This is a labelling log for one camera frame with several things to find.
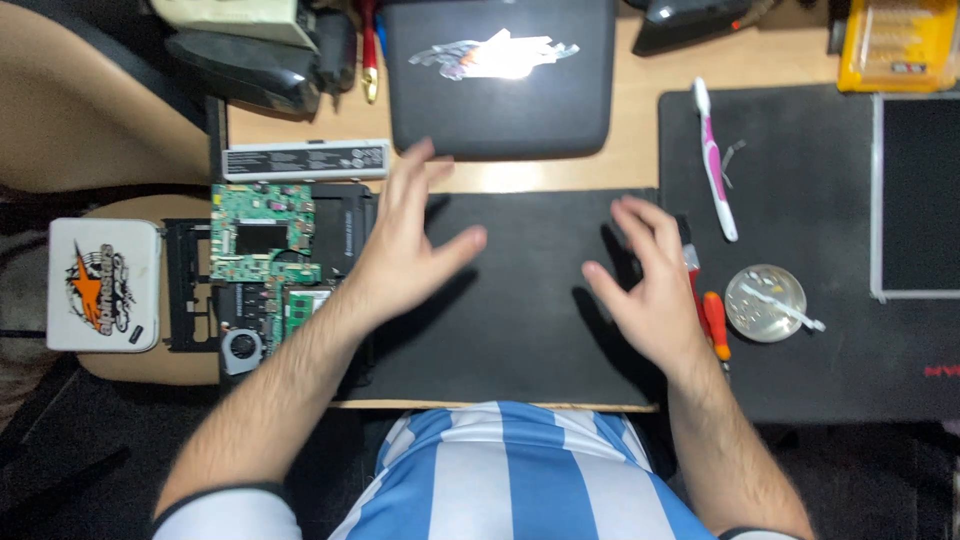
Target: beige chair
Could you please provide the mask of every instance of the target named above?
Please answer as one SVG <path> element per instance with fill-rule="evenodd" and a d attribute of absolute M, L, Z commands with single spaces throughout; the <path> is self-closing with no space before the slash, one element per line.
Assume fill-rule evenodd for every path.
<path fill-rule="evenodd" d="M 84 39 L 0 1 L 0 183 L 47 193 L 130 184 L 207 184 L 207 137 Z M 16 191 L 9 196 L 16 197 Z M 181 195 L 130 199 L 90 217 L 205 217 L 209 201 Z M 170 334 L 165 255 L 160 336 Z M 126 355 L 80 355 L 110 380 L 217 382 L 215 354 L 176 354 L 159 343 Z"/>

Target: person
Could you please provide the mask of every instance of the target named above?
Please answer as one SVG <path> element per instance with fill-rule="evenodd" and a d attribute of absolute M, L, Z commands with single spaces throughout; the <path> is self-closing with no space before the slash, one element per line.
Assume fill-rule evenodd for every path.
<path fill-rule="evenodd" d="M 207 417 L 159 496 L 154 538 L 300 538 L 280 483 L 361 340 L 474 259 L 486 230 L 434 248 L 429 185 L 452 160 L 413 146 L 383 186 L 353 270 L 304 326 Z M 397 540 L 812 539 L 796 490 L 744 417 L 691 302 L 674 219 L 644 201 L 612 217 L 643 268 L 625 291 L 595 261 L 584 277 L 624 337 L 666 375 L 693 511 L 654 475 L 621 416 L 491 402 L 403 416 L 377 474 L 331 538 Z"/>

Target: hairy forearm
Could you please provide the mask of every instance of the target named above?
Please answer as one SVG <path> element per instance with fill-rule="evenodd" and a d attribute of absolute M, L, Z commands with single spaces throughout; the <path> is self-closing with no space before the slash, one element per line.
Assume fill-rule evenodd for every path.
<path fill-rule="evenodd" d="M 670 384 L 670 425 L 697 516 L 714 533 L 769 528 L 812 539 L 797 491 L 743 415 L 717 362 Z"/>
<path fill-rule="evenodd" d="M 180 453 L 156 515 L 218 485 L 283 480 L 366 335 L 338 293 L 204 420 Z"/>

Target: black laptop lid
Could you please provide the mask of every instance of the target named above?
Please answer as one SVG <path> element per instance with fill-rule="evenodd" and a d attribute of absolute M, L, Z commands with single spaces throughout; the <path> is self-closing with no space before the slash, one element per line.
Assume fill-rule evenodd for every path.
<path fill-rule="evenodd" d="M 439 155 L 467 158 L 598 151 L 610 127 L 614 2 L 442 0 L 385 6 L 397 150 L 429 135 Z M 486 42 L 504 30 L 510 38 L 549 37 L 556 58 L 548 52 L 547 63 L 519 79 L 471 77 L 483 73 L 471 69 L 489 66 L 472 62 L 475 43 L 456 43 Z M 530 58 L 530 48 L 518 50 Z M 417 55 L 418 63 L 411 63 Z"/>

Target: light blue and white striped jersey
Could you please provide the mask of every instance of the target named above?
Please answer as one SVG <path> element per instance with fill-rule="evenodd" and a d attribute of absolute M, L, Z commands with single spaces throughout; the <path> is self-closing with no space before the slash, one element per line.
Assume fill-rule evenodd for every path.
<path fill-rule="evenodd" d="M 155 538 L 300 538 L 293 511 L 268 490 L 218 490 L 164 514 Z M 373 483 L 330 538 L 714 537 L 651 471 L 624 417 L 489 402 L 400 418 Z"/>

